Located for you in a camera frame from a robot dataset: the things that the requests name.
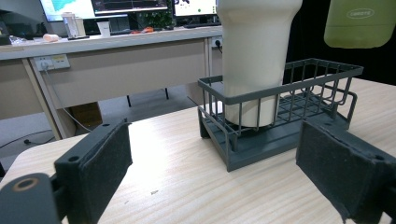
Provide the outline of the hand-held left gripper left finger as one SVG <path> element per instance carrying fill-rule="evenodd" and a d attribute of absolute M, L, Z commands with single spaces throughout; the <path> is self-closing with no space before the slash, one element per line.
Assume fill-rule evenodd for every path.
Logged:
<path fill-rule="evenodd" d="M 55 161 L 69 224 L 96 224 L 133 163 L 125 119 L 95 128 Z"/>

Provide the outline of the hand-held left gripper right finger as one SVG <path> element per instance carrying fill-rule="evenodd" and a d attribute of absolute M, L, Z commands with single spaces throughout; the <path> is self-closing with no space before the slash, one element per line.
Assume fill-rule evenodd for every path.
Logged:
<path fill-rule="evenodd" d="M 302 123 L 296 164 L 346 221 L 396 224 L 396 158 L 330 123 Z"/>

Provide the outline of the dark grey wire rack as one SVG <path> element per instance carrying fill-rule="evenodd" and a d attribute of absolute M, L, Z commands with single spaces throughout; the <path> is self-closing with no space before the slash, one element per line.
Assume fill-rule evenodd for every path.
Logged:
<path fill-rule="evenodd" d="M 223 77 L 201 78 L 200 135 L 213 141 L 231 172 L 297 147 L 304 119 L 346 130 L 357 103 L 352 78 L 362 72 L 358 65 L 305 59 L 286 64 L 281 86 L 234 97 L 224 95 Z"/>

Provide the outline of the green bottle with white cap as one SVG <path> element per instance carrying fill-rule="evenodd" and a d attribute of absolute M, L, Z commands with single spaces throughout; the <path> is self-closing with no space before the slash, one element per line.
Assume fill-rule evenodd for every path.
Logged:
<path fill-rule="evenodd" d="M 395 28 L 396 0 L 331 0 L 324 41 L 331 48 L 379 48 Z"/>

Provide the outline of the white tumbler with lid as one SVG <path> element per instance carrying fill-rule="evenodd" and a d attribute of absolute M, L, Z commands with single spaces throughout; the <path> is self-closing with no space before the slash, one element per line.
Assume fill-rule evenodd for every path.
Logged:
<path fill-rule="evenodd" d="M 303 0 L 218 0 L 224 95 L 282 84 L 290 27 Z"/>

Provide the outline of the brown cardboard box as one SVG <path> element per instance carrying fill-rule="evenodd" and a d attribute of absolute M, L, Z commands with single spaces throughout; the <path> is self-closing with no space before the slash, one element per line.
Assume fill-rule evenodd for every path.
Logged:
<path fill-rule="evenodd" d="M 70 107 L 72 116 L 84 127 L 93 127 L 103 122 L 102 114 L 97 102 Z"/>

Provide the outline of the beige office desk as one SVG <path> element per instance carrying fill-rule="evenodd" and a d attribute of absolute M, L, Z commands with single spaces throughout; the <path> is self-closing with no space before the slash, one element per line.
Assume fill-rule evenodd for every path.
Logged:
<path fill-rule="evenodd" d="M 211 38 L 221 27 L 177 28 L 139 35 L 98 35 L 54 43 L 0 46 L 0 119 L 44 113 L 56 138 L 73 136 L 65 109 L 184 85 L 203 101 L 197 81 L 220 66 Z M 69 68 L 39 71 L 34 57 L 65 54 Z"/>

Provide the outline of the orange tool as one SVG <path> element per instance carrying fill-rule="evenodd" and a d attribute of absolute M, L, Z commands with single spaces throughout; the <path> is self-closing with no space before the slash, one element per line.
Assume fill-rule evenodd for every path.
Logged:
<path fill-rule="evenodd" d="M 145 27 L 142 30 L 132 30 L 130 32 L 131 35 L 137 35 L 137 34 L 147 34 L 147 33 L 153 33 L 154 28 L 153 27 Z"/>

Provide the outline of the green potted plant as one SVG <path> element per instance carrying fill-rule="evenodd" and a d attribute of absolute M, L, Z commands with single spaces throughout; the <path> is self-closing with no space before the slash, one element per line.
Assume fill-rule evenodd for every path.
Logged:
<path fill-rule="evenodd" d="M 169 11 L 140 12 L 137 18 L 144 27 L 164 28 L 173 24 L 172 14 Z"/>

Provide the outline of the monitor with bright map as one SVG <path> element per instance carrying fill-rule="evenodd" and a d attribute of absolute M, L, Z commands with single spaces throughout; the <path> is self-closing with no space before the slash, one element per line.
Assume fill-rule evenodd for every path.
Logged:
<path fill-rule="evenodd" d="M 74 13 L 84 20 L 94 19 L 91 0 L 39 0 L 48 22 L 62 21 L 65 12 Z"/>

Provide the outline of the monitor with dark screen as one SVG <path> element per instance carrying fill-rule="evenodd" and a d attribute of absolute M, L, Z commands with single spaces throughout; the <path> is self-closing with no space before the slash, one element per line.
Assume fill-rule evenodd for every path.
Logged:
<path fill-rule="evenodd" d="M 91 0 L 96 15 L 166 10 L 167 0 Z"/>

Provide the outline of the black keyboard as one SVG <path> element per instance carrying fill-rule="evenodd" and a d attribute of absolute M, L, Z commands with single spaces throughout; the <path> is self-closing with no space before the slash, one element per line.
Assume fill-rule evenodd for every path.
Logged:
<path fill-rule="evenodd" d="M 194 28 L 212 27 L 212 26 L 221 26 L 221 22 L 185 24 L 183 25 L 183 28 L 194 29 Z"/>

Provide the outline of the monitor with white screen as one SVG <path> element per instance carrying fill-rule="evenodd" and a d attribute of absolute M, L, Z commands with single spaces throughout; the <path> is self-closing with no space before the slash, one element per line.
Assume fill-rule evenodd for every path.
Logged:
<path fill-rule="evenodd" d="M 215 15 L 217 0 L 174 0 L 173 14 L 176 17 Z"/>

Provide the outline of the white wall outlet strip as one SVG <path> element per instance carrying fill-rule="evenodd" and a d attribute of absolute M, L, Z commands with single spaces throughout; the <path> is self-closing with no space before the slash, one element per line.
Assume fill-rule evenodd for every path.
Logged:
<path fill-rule="evenodd" d="M 70 63 L 65 54 L 34 57 L 34 61 L 39 71 L 49 71 L 70 67 Z"/>

